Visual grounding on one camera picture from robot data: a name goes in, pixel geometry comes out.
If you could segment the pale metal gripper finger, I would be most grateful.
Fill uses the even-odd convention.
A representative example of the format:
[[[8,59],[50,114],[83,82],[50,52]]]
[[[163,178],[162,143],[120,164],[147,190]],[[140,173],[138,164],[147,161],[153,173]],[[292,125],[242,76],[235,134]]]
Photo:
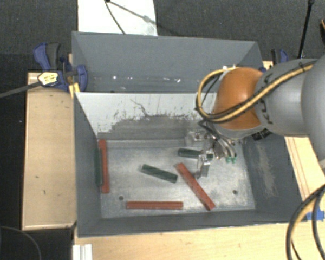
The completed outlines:
[[[200,146],[206,140],[205,131],[189,131],[185,135],[186,146]]]
[[[200,155],[197,161],[196,177],[207,177],[210,168],[210,161],[206,155]]]

